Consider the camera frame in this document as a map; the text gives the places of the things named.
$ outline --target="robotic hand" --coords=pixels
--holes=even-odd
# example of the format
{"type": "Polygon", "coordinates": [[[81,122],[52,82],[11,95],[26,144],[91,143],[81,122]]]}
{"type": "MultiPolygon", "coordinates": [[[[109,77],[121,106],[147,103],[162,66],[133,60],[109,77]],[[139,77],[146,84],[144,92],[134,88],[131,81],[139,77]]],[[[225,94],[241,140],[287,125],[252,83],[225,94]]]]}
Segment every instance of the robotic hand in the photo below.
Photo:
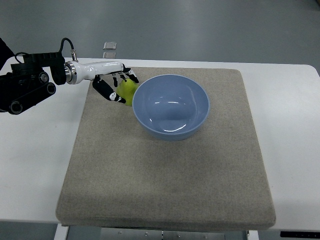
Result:
{"type": "Polygon", "coordinates": [[[129,78],[135,83],[139,82],[131,68],[121,62],[79,63],[74,46],[68,38],[62,39],[58,52],[35,54],[19,52],[15,55],[15,59],[19,63],[11,64],[12,72],[0,76],[0,112],[14,115],[55,94],[56,86],[49,82],[49,76],[43,67],[50,67],[53,81],[57,85],[78,84],[82,80],[90,80],[93,81],[93,88],[104,98],[120,103],[126,103],[126,100],[101,80],[101,76],[111,74],[115,87],[118,86],[119,78],[124,80],[129,78]],[[71,45],[72,61],[65,62],[62,56],[64,41],[68,41],[71,45]],[[23,54],[24,63],[17,59],[19,54],[23,54]]]}
{"type": "Polygon", "coordinates": [[[93,62],[88,64],[80,64],[77,60],[68,61],[65,63],[66,82],[68,84],[78,84],[82,80],[92,80],[92,86],[104,98],[109,101],[126,103],[124,98],[121,98],[101,76],[112,74],[114,86],[118,86],[118,78],[131,79],[135,83],[139,83],[137,76],[131,68],[126,67],[118,61],[93,62]]]}

